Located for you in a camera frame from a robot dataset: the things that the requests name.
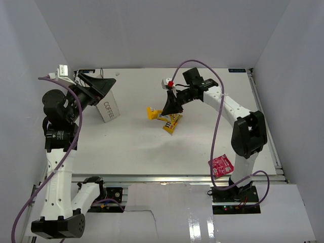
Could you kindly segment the yellow snack packet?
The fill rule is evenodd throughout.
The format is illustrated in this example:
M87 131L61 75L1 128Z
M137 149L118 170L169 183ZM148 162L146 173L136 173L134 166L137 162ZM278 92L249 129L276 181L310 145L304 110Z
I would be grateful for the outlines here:
M147 107L146 112L149 120L157 119L162 120L164 122L171 122L171 117L169 115L162 115L162 110Z

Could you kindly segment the yellow M&M's packet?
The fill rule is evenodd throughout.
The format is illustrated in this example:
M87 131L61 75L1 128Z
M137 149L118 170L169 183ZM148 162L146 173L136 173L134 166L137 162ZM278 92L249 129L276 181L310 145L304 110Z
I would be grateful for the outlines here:
M165 130L166 132L168 132L169 134L173 134L174 130L176 128L176 126L179 123L179 120L182 118L181 114L170 114L170 121L168 121L164 126L163 126L163 130Z

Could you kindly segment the white coffee paper bag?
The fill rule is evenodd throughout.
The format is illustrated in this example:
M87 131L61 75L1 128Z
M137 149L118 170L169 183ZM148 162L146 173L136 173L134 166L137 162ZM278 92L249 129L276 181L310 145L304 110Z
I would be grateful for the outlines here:
M105 123L108 123L120 116L112 90L110 90L108 94L96 105L96 109Z

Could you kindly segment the red candy packet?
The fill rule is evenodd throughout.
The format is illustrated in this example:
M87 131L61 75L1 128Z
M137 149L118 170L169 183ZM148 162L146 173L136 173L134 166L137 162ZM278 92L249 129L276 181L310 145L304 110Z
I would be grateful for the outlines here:
M211 177L220 178L222 176L228 175L234 171L234 166L224 154L220 157L214 158L208 161L208 165L212 168Z

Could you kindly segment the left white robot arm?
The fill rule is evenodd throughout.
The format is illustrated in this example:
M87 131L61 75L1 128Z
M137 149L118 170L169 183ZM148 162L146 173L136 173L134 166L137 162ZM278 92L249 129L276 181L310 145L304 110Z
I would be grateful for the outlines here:
M99 176L78 183L79 190L71 197L72 169L77 154L77 142L83 122L82 112L97 105L111 90L114 78L95 78L79 73L86 86L72 83L49 90L42 103L47 178L40 186L45 189L40 218L31 224L32 233L45 239L80 238L85 230L86 213L93 203L107 198L107 189Z

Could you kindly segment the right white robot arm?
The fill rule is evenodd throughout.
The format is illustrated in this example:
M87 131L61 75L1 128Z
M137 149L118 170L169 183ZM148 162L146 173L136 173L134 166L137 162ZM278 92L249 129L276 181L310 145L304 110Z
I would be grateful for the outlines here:
M185 89L177 90L173 80L164 79L162 88L167 91L167 101L162 114L182 113L183 105L200 100L218 112L232 126L231 146L235 152L233 173L228 187L214 186L214 191L228 190L229 197L242 201L252 187L252 174L256 158L267 143L264 114L244 108L223 92L221 81L204 79L197 68L183 73Z

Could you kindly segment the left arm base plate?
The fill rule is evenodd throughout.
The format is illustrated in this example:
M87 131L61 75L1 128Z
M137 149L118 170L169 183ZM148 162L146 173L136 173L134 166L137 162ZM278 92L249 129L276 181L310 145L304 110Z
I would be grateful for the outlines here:
M89 213L123 213L125 206L123 203L122 187L106 187L104 195L95 199Z

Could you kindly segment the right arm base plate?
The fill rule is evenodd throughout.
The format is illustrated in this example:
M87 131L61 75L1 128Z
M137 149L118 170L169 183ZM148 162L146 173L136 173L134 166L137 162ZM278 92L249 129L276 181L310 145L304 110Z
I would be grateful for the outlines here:
M240 195L232 195L230 190L218 191L211 188L207 195L212 198L213 215L260 214L258 193L255 186Z

